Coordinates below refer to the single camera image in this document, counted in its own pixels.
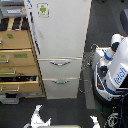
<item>wooden cabinet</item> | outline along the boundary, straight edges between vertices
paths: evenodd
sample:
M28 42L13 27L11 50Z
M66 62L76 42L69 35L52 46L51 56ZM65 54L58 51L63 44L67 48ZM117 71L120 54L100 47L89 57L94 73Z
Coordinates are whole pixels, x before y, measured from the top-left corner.
M31 34L29 30L21 30L22 21L23 18L19 30L12 31L14 18L10 18L7 30L0 31L0 101L2 102L1 97L5 94L16 94L18 97L45 97Z

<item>sticker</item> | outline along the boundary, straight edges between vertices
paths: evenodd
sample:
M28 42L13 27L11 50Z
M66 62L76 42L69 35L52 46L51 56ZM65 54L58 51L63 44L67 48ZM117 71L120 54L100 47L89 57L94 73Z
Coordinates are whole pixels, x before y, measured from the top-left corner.
M13 54L14 58L28 58L26 53L21 53L21 54Z
M13 68L8 68L9 70L13 69Z
M6 56L5 55L1 55L1 58L6 58Z
M37 8L39 17L49 17L49 6L47 3L39 3Z
M7 34L9 39L13 39L13 35L12 34Z

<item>refrigerator door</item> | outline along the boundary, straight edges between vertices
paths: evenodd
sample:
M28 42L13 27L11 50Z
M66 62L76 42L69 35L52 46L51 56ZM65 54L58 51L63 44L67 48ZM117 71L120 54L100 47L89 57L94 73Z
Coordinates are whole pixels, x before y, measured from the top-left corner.
M37 41L35 45L38 49L37 58L83 56L91 0L24 0L24 2L34 34L33 39Z

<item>label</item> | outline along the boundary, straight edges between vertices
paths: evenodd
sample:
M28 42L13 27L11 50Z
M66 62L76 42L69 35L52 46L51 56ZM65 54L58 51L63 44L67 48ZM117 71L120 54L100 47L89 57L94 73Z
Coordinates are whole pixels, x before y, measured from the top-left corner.
M117 87L120 87L125 77L127 76L127 73L128 71L126 70L126 68L122 64L120 64L112 78Z
M13 68L8 68L9 70L13 69Z
M13 54L14 58L28 58L26 53L21 53L21 54Z
M13 35L12 34L7 34L9 39L13 39Z
M6 56L5 55L1 55L1 58L6 58Z

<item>open drawer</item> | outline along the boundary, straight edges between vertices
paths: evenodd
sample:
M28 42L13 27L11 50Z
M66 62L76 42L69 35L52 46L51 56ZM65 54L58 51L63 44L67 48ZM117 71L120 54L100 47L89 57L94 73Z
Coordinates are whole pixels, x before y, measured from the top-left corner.
M31 48L28 31L2 31L0 32L0 49Z
M0 77L16 77L16 76L34 76L38 75L36 65L32 66L0 66Z
M31 49L1 50L0 66L27 66L35 65Z
M12 81L12 79L8 78L7 80L7 77L6 77L3 79L3 81L9 81L9 82L0 82L0 93L27 93L27 92L40 91L39 79L37 76L34 76L33 79L29 77L29 79L26 78L26 80L24 81L13 80L16 82L10 82Z

